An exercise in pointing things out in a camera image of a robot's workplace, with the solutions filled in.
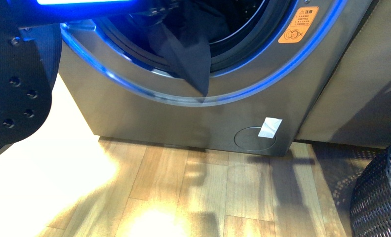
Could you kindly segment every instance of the screw hole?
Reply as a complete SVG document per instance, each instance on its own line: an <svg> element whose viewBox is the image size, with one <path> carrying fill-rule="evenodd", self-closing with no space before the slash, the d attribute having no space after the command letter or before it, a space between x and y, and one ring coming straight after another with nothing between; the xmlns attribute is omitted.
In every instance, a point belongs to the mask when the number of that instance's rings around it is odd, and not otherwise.
<svg viewBox="0 0 391 237"><path fill-rule="evenodd" d="M19 77L11 77L9 83L14 87L19 87L21 85L21 79Z"/></svg>
<svg viewBox="0 0 391 237"><path fill-rule="evenodd" d="M14 37L11 39L11 45L12 46L15 46L15 47L18 47L21 43L21 38L19 37Z"/></svg>
<svg viewBox="0 0 391 237"><path fill-rule="evenodd" d="M2 125L5 126L5 127L7 127L7 128L13 128L13 127L15 126L14 120L9 119L9 118L5 119L5 120L3 121L3 123L2 123Z"/></svg>
<svg viewBox="0 0 391 237"><path fill-rule="evenodd" d="M27 96L30 98L30 99L36 99L37 98L37 91L35 90L29 90L27 92Z"/></svg>
<svg viewBox="0 0 391 237"><path fill-rule="evenodd" d="M24 111L24 115L27 117L27 118L32 118L34 117L34 111L33 110L30 110L30 109L26 109Z"/></svg>

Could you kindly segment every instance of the washing machine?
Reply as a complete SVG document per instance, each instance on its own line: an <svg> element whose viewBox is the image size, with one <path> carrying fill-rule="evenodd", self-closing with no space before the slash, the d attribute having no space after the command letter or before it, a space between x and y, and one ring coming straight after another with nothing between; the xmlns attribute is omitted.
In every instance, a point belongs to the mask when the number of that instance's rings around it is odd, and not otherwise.
<svg viewBox="0 0 391 237"><path fill-rule="evenodd" d="M205 97L147 47L128 15L62 24L59 74L93 133L283 156L372 0L250 2L243 24L210 42Z"/></svg>

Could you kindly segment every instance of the orange warning sticker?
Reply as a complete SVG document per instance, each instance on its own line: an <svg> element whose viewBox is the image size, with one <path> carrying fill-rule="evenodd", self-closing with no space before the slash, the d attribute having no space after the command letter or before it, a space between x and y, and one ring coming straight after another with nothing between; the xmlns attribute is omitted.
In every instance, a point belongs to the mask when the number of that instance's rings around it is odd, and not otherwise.
<svg viewBox="0 0 391 237"><path fill-rule="evenodd" d="M278 40L279 43L297 43L300 42L311 26L316 17L319 7L300 7L293 20L287 27L287 30Z"/></svg>

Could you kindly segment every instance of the woven rattan texture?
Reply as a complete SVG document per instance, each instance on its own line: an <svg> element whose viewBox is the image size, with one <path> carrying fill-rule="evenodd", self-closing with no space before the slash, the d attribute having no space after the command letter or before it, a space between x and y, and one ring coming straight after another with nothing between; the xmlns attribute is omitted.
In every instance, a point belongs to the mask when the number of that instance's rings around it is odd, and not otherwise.
<svg viewBox="0 0 391 237"><path fill-rule="evenodd" d="M354 237L391 237L391 145L357 179L350 215Z"/></svg>

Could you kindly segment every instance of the blue light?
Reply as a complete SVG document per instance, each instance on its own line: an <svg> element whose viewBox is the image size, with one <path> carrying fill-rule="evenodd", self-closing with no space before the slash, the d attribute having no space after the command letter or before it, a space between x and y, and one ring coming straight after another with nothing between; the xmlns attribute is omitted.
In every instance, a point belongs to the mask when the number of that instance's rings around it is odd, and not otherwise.
<svg viewBox="0 0 391 237"><path fill-rule="evenodd" d="M263 80L248 86L244 89L234 91L224 95L217 96L209 96L206 98L199 97L183 97L183 96L175 96L175 95L166 95L157 91L153 91L144 87L141 87L137 84L134 84L126 79L123 79L122 76L116 74L110 69L106 68L101 62L93 58L93 56L83 48L83 46L67 31L67 25L62 24L62 37L67 45L85 62L99 71L101 74L107 76L109 79L117 83L118 85L126 88L127 90L140 95L144 98L151 99L154 101L176 105L176 106L185 106L185 107L208 107L208 106L217 106L223 105L227 103L232 103L249 96L255 95L271 85L275 84L279 80L283 79L289 73L291 73L294 69L297 68L322 42L328 32L331 30L332 26L337 21L338 17L341 15L345 5L348 0L339 0L335 1L335 3L328 10L327 16L322 19L320 26L316 29L316 32L311 39L306 43L306 45L296 54L294 55L286 64L282 65L279 69L277 69L273 74L264 78ZM282 34L284 29L280 29L278 34L274 35L276 40L278 36ZM266 50L264 47L259 54L263 53ZM250 61L254 60L256 56L249 58L238 68L243 67L248 64Z"/></svg>
<svg viewBox="0 0 391 237"><path fill-rule="evenodd" d="M37 2L40 5L91 3L91 2L112 2L112 1L129 1L129 0L37 0Z"/></svg>

